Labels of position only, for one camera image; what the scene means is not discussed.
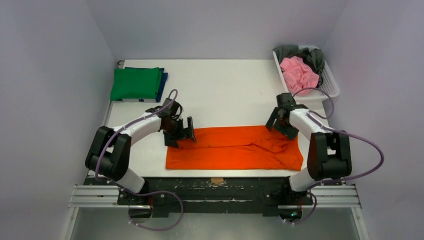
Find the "orange t shirt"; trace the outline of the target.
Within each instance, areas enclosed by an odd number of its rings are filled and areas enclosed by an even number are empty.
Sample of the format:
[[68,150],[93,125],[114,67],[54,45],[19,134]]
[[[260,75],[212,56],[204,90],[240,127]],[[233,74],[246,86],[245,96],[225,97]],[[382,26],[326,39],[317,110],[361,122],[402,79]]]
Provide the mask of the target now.
[[166,169],[299,171],[304,162],[297,138],[263,125],[197,128],[194,134],[196,141],[167,149]]

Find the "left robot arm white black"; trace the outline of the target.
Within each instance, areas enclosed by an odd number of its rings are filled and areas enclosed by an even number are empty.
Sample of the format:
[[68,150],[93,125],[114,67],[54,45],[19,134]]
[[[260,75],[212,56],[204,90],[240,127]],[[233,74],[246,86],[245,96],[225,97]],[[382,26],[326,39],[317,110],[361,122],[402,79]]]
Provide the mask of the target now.
[[164,144],[178,148],[178,141],[196,142],[193,118],[187,117],[187,126],[181,118],[183,107],[167,98],[163,105],[147,109],[138,118],[117,127],[101,126],[97,129],[88,154],[85,167],[94,171],[94,177],[107,178],[130,191],[129,197],[138,205],[146,203],[149,191],[146,180],[130,167],[132,146],[144,137],[163,132]]

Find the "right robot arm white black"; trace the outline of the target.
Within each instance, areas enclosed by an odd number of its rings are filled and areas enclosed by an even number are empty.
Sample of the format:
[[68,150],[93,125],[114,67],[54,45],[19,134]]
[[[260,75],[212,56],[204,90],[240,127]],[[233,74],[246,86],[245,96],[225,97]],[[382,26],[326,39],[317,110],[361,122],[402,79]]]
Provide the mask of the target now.
[[284,202],[292,204],[314,184],[340,180],[352,173],[349,136],[323,124],[304,104],[298,104],[291,93],[276,96],[276,107],[265,126],[290,140],[301,133],[309,141],[306,168],[290,176],[289,185],[280,191]]

